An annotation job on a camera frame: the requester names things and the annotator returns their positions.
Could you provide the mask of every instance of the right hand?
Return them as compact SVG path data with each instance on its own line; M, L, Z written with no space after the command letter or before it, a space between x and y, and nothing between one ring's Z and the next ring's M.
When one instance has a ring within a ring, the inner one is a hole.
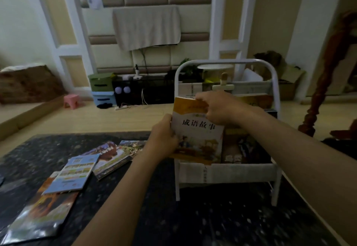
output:
M197 93L195 98L208 104L206 117L216 125L236 124L235 116L251 108L250 105L224 91L201 92Z

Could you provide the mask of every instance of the pink stool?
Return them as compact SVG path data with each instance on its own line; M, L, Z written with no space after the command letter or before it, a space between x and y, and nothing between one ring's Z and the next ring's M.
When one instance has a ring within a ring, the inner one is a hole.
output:
M79 102L80 102L79 95L69 94L63 97L63 107L66 108L68 104L71 110L77 108Z

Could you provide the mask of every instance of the book rack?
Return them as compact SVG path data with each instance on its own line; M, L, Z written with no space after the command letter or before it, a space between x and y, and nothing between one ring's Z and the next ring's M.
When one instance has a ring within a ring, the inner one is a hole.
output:
M278 76L274 67L263 60L258 59L224 59L224 60L192 60L183 63L176 71L175 75L175 97L192 97L199 91L200 83L182 83L179 84L178 76L180 71L190 65L213 65L213 64L263 64L271 72L271 80L261 82L233 81L233 95L240 94L260 94L265 93L273 95L274 109L277 111L277 117L280 118L280 94ZM179 85L191 87L190 94L181 94ZM202 163L181 162L175 159L175 188L176 201L180 200L180 187L195 186L197 184L218 184L218 183L247 183L247 182L273 182L271 187L271 204L277 205L279 196L279 187L282 171L276 163L265 164L227 164L214 163L204 165Z

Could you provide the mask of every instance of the wooden furniture post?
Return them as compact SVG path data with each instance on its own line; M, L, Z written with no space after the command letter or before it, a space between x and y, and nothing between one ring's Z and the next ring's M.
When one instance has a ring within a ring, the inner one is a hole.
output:
M308 109L304 122L298 130L313 137L315 133L314 124L319 114L319 107L324 102L328 86L332 82L333 71L340 60L346 56L347 50L354 41L350 36L352 23L357 19L357 12L348 12L340 18L337 23L336 32L328 40L324 53L324 71L317 81L317 88L311 98L311 106Z

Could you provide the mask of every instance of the beige cloth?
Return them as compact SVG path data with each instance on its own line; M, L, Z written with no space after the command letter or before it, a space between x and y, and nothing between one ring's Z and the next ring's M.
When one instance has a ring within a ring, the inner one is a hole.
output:
M113 10L115 37L122 50L178 44L181 39L177 5L132 6Z

